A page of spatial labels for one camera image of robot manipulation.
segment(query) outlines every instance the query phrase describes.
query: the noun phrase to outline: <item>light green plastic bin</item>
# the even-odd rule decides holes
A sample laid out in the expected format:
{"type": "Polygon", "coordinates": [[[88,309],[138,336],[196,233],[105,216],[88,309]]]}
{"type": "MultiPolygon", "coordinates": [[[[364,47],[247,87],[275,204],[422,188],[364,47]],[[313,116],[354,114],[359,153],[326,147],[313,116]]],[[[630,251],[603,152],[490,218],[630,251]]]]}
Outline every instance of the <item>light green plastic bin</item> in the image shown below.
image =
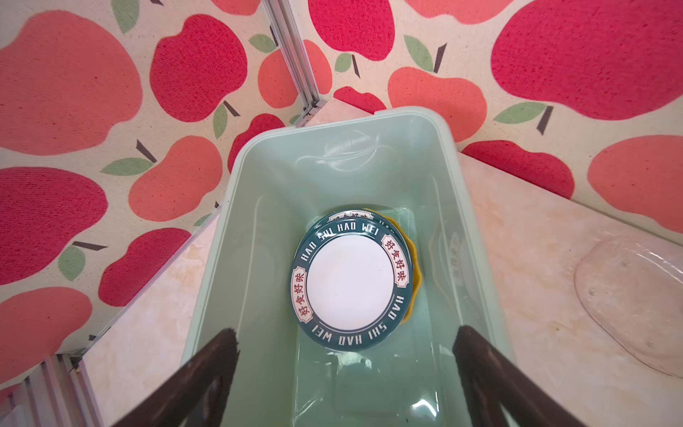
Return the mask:
{"type": "Polygon", "coordinates": [[[252,139],[237,156],[183,363],[226,327],[240,356],[223,425],[470,426],[455,358],[471,325],[512,359],[484,243],[446,122],[405,107],[252,139]],[[358,353],[313,343],[288,277],[315,220],[373,208],[416,242],[413,317],[358,353]]]}

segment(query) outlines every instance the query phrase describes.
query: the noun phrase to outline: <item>patterned fabric backdrop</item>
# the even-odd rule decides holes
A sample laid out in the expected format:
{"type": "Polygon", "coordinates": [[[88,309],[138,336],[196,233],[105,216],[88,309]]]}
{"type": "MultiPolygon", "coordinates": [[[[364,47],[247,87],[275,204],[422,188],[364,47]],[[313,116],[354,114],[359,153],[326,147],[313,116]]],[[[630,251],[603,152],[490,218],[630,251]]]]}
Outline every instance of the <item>patterned fabric backdrop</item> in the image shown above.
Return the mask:
{"type": "Polygon", "coordinates": [[[465,154],[683,243],[680,0],[290,3],[323,98],[433,109],[465,154]]]}
{"type": "MultiPolygon", "coordinates": [[[[0,388],[84,347],[301,112],[258,0],[0,15],[0,388]]],[[[323,98],[683,243],[680,0],[290,0],[323,98]]]]}
{"type": "Polygon", "coordinates": [[[87,346],[302,104],[259,0],[0,15],[0,389],[87,346]]]}

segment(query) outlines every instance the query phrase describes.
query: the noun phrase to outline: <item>beige marble surface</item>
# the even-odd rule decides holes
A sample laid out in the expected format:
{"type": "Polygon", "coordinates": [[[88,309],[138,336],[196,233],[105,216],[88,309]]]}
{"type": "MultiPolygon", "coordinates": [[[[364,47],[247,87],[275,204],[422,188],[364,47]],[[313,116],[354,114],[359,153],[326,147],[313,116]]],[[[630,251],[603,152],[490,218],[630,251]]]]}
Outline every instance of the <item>beige marble surface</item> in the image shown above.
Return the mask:
{"type": "MultiPolygon", "coordinates": [[[[364,115],[332,99],[309,126],[364,115]]],[[[628,354],[588,316],[573,284],[576,264],[601,240],[650,236],[467,156],[459,159],[522,371],[590,426],[681,425],[683,380],[628,354]]],[[[86,353],[105,424],[178,368],[215,224],[86,353]]]]}
{"type": "Polygon", "coordinates": [[[105,426],[136,407],[180,367],[217,219],[209,219],[83,356],[105,426]]]}

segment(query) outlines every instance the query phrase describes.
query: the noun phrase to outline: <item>plate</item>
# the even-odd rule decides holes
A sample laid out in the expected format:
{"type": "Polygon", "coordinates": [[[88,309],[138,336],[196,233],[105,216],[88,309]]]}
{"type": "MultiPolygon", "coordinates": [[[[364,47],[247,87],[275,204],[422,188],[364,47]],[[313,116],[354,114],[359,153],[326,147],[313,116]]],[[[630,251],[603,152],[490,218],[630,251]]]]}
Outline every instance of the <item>plate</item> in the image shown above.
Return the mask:
{"type": "Polygon", "coordinates": [[[332,214],[326,215],[318,222],[313,224],[311,227],[311,230],[317,230],[318,228],[322,227],[323,225],[330,223],[332,221],[336,221],[338,219],[343,219],[343,218],[366,218],[366,219],[371,219],[375,222],[378,222],[379,224],[389,228],[395,236],[398,236],[399,243],[402,246],[402,249],[405,251],[405,253],[408,254],[408,262],[410,262],[410,265],[413,265],[413,259],[410,256],[410,251],[408,250],[408,245],[406,244],[405,239],[403,238],[403,234],[401,234],[400,231],[392,224],[390,221],[387,221],[382,215],[378,214],[377,212],[372,212],[368,209],[347,209],[347,210],[338,210],[337,212],[334,212],[332,214]]]}
{"type": "Polygon", "coordinates": [[[325,221],[306,234],[296,250],[290,294],[311,339],[358,351],[401,323],[413,293],[413,266],[398,236],[360,215],[325,221]]]}

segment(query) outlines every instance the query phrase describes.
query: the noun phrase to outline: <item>red apple print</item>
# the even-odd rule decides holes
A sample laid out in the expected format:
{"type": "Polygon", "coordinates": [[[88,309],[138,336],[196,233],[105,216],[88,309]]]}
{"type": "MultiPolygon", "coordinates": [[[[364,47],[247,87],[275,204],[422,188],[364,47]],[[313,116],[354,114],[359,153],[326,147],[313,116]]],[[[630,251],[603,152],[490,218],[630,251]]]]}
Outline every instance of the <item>red apple print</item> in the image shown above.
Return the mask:
{"type": "Polygon", "coordinates": [[[501,13],[512,0],[406,0],[425,18],[451,15],[463,24],[480,24],[501,13]]]}
{"type": "Polygon", "coordinates": [[[341,89],[337,89],[334,97],[349,105],[353,105],[356,108],[367,111],[370,114],[375,114],[375,111],[387,109],[384,103],[375,95],[367,92],[360,94],[356,89],[350,86],[344,86],[341,89]]]}
{"type": "Polygon", "coordinates": [[[161,228],[136,238],[126,254],[104,270],[98,291],[102,302],[125,307],[189,237],[179,228],[161,228]]]}
{"type": "Polygon", "coordinates": [[[588,182],[616,209],[645,215],[683,233],[683,137],[648,135],[601,151],[588,182]]]}
{"type": "Polygon", "coordinates": [[[161,108],[181,122],[207,118],[247,78],[240,40],[209,15],[187,18],[182,31],[156,45],[150,85],[161,108]]]}
{"type": "Polygon", "coordinates": [[[0,285],[44,269],[107,211],[93,180],[50,167],[0,169],[0,200],[0,285]]]}
{"type": "Polygon", "coordinates": [[[249,129],[237,135],[235,141],[230,148],[230,154],[227,157],[227,169],[232,173],[232,167],[235,164],[235,158],[242,147],[245,146],[251,138],[270,129],[283,128],[285,124],[279,118],[272,114],[259,114],[249,124],[249,129]]]}
{"type": "Polygon", "coordinates": [[[140,76],[121,44],[85,18],[30,18],[0,50],[0,146],[48,156],[101,144],[142,103],[140,76]]]}
{"type": "Polygon", "coordinates": [[[282,50],[271,53],[258,70],[258,90],[266,104],[272,108],[284,108],[296,102],[298,91],[287,68],[282,50]]]}
{"type": "Polygon", "coordinates": [[[486,120],[482,90],[465,79],[442,79],[416,68],[399,68],[389,78],[393,107],[417,105],[439,113],[448,123],[455,142],[474,135],[486,120]]]}
{"type": "Polygon", "coordinates": [[[171,221],[194,210],[223,176],[223,161],[206,138],[184,137],[175,142],[161,163],[145,172],[130,188],[130,209],[149,221],[171,221]]]}
{"type": "Polygon", "coordinates": [[[225,13],[231,15],[253,15],[261,4],[261,0],[211,0],[225,13]]]}
{"type": "Polygon", "coordinates": [[[330,89],[332,89],[332,70],[330,69],[330,63],[327,61],[327,57],[317,44],[313,43],[311,40],[304,40],[303,44],[306,47],[306,54],[311,63],[311,68],[313,68],[313,77],[316,78],[318,92],[323,95],[328,94],[330,89]]]}
{"type": "Polygon", "coordinates": [[[0,383],[55,354],[91,314],[90,299],[71,288],[31,290],[0,303],[0,383]]]}
{"type": "Polygon", "coordinates": [[[332,49],[386,58],[395,29],[389,0],[308,0],[313,26],[332,49]]]}
{"type": "Polygon", "coordinates": [[[528,152],[510,141],[474,142],[462,153],[557,195],[572,198],[572,172],[555,156],[528,152]]]}
{"type": "Polygon", "coordinates": [[[491,68],[507,92],[600,120],[683,94],[680,0],[535,0],[507,23],[491,68]]]}

